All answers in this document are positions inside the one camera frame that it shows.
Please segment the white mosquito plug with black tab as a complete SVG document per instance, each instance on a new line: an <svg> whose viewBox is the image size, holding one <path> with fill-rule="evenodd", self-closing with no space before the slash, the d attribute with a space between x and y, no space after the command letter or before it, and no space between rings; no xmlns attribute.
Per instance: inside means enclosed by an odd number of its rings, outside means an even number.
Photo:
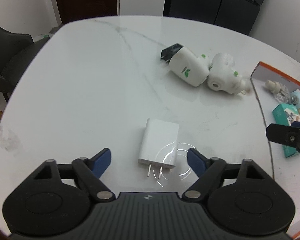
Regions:
<svg viewBox="0 0 300 240"><path fill-rule="evenodd" d="M178 43L163 49L160 59L168 63L176 76L193 87L200 86L209 75L209 57L206 54L197 56L189 48Z"/></svg>

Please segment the blue lid toothpick jar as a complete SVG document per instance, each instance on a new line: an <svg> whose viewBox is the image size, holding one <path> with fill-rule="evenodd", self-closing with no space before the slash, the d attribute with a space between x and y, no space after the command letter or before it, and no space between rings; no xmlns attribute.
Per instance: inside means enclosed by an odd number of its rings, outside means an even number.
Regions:
<svg viewBox="0 0 300 240"><path fill-rule="evenodd" d="M300 111L300 90L296 89L290 94L290 102L293 104L298 111Z"/></svg>

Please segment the clear liquid refill bottle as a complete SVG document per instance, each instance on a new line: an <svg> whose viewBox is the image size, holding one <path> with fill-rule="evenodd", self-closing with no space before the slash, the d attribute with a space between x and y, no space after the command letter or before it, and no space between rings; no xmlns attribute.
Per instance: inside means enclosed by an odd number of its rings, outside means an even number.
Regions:
<svg viewBox="0 0 300 240"><path fill-rule="evenodd" d="M273 94L274 98L278 102L290 103L290 91L285 85L277 81L267 80L265 82L265 87L271 92L271 94Z"/></svg>

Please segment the orange rimmed white box lid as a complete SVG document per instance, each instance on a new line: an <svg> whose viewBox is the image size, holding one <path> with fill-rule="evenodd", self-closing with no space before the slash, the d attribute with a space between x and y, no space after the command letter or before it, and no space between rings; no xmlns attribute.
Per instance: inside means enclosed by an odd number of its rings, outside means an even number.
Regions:
<svg viewBox="0 0 300 240"><path fill-rule="evenodd" d="M266 126L300 122L300 81L259 62L250 76ZM288 234L300 237L300 153L288 146L269 143L275 181L291 196L295 217Z"/></svg>

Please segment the dark four door refrigerator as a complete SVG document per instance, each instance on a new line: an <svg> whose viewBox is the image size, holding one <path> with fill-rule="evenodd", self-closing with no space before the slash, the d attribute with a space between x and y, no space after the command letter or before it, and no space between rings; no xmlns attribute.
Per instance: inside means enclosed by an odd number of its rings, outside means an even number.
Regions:
<svg viewBox="0 0 300 240"><path fill-rule="evenodd" d="M163 15L249 35L264 0L165 0Z"/></svg>

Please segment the white wall charger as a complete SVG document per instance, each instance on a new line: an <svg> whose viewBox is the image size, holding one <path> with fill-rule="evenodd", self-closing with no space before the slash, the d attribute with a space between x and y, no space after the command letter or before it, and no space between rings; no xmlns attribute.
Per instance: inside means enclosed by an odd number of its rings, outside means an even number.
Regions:
<svg viewBox="0 0 300 240"><path fill-rule="evenodd" d="M164 169L175 167L178 149L179 125L159 119L147 119L143 134L138 162L159 169L157 179L161 179Z"/></svg>

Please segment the black chair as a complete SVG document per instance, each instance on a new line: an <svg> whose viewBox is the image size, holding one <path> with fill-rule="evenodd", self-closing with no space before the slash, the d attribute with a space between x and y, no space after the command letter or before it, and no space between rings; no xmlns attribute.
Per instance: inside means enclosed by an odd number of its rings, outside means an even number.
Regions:
<svg viewBox="0 0 300 240"><path fill-rule="evenodd" d="M0 27L0 92L9 100L30 63L50 37L36 42L29 34L17 34Z"/></svg>

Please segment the teal bandage box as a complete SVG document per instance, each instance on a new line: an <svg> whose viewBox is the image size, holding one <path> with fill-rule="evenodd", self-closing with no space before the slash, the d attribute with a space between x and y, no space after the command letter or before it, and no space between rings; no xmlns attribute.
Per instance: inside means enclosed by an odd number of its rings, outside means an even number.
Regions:
<svg viewBox="0 0 300 240"><path fill-rule="evenodd" d="M297 108L294 105L289 105L287 103L277 105L273 109L272 115L275 120L274 124L290 126L294 121L300 122L300 114ZM290 158L299 154L295 148L283 145L281 146L285 158Z"/></svg>

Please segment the white mosquito plug with prongs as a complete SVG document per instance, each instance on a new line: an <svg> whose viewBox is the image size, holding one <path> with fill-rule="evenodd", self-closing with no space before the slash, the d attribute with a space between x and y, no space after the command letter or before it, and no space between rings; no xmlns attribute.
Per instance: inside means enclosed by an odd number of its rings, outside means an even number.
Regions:
<svg viewBox="0 0 300 240"><path fill-rule="evenodd" d="M215 55L209 68L207 85L211 90L228 94L246 94L251 91L250 81L234 68L234 58L227 53Z"/></svg>

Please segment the white green plastic bag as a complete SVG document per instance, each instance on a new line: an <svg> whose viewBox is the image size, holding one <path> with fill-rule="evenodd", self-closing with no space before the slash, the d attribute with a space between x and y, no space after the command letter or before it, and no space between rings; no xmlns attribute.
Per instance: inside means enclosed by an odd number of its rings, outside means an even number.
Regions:
<svg viewBox="0 0 300 240"><path fill-rule="evenodd" d="M34 41L39 41L39 40L42 40L42 39L45 39L45 38L51 38L53 36L53 34L39 34L38 36L36 36L33 40Z"/></svg>

